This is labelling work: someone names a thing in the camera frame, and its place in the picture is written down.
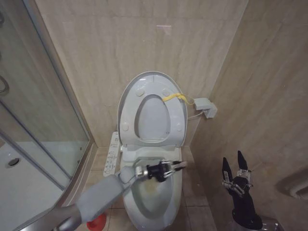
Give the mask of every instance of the tiled floor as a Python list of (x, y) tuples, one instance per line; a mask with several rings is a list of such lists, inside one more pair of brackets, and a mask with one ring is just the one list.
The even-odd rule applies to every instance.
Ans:
[[(107, 148), (99, 148), (84, 190), (103, 179), (103, 169), (107, 157)], [(216, 231), (211, 210), (195, 168), (192, 153), (188, 146), (182, 147), (183, 160), (188, 166), (183, 171), (182, 200), (179, 212), (167, 231)], [(122, 198), (106, 212), (107, 222), (104, 231), (136, 231), (124, 208)], [(85, 224), (77, 231), (87, 231)]]

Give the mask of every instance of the gray robot arm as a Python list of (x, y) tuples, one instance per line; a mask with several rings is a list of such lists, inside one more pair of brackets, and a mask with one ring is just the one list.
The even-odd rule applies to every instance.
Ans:
[(155, 177), (162, 182), (185, 167), (184, 162), (161, 161), (156, 166), (123, 167), (85, 191), (75, 204), (55, 207), (33, 218), (16, 231), (73, 231), (81, 223), (92, 221), (108, 209), (137, 180)]

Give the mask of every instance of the white toilet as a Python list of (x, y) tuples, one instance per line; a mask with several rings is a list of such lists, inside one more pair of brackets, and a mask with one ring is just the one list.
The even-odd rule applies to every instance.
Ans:
[[(155, 165), (159, 160), (182, 160), (187, 108), (177, 97), (177, 84), (160, 72), (145, 72), (125, 88), (118, 107), (117, 125), (123, 166)], [(182, 171), (165, 182), (137, 182), (123, 200), (132, 223), (140, 231), (163, 230), (174, 221), (181, 198)]]

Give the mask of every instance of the shower door frame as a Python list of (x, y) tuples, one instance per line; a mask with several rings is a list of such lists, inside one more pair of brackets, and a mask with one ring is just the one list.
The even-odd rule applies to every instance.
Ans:
[(84, 132), (86, 133), (89, 142), (87, 144), (87, 147), (84, 150), (84, 153), (82, 155), (82, 158), (71, 178), (70, 183), (65, 188), (63, 194), (59, 198), (59, 200), (56, 202), (55, 206), (61, 206), (68, 197), (71, 197), (71, 191), (73, 190), (74, 186), (78, 184), (78, 181), (80, 181), (80, 175), (81, 174), (88, 174), (86, 171), (90, 171), (87, 169), (86, 171), (83, 169), (83, 166), (87, 164), (88, 162), (92, 162), (94, 159), (95, 151), (97, 149), (96, 143), (94, 141), (94, 137), (90, 131), (90, 128), (87, 124), (87, 121), (82, 113), (81, 107), (79, 105), (79, 102), (76, 98), (76, 95), (73, 91), (73, 88), (69, 82), (68, 76), (64, 70), (63, 64), (60, 60), (60, 57), (56, 51), (56, 48), (51, 40), (51, 37), (49, 35), (49, 32), (45, 26), (45, 23), (43, 21), (43, 18), (39, 12), (39, 8), (35, 2), (35, 0), (23, 0), (23, 1), (12, 1), (12, 7), (16, 6), (17, 4), (22, 4), (23, 7), (28, 12), (28, 15), (34, 25), (34, 28), (36, 29), (38, 36), (42, 42), (43, 47), (46, 50), (46, 53), (51, 61), (51, 64), (69, 98), (69, 101), (81, 123), (81, 126), (83, 127)]

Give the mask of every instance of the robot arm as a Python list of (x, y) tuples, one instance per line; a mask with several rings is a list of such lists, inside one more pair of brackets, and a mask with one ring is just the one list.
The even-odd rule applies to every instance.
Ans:
[(224, 157), (222, 162), (222, 185), (232, 196), (234, 210), (232, 211), (233, 219), (242, 227), (249, 230), (259, 230), (262, 228), (262, 220), (256, 214), (254, 202), (249, 194), (251, 184), (251, 171), (248, 170), (241, 151), (238, 151), (237, 160), (239, 170), (236, 177), (232, 177), (232, 172), (227, 159)]
[(39, 218), (16, 231), (72, 231), (81, 223), (92, 221), (108, 209), (128, 188), (138, 180), (155, 177), (163, 182), (167, 177), (185, 167), (185, 162), (160, 161), (158, 165), (146, 167), (123, 167), (85, 191), (75, 204), (53, 208)]

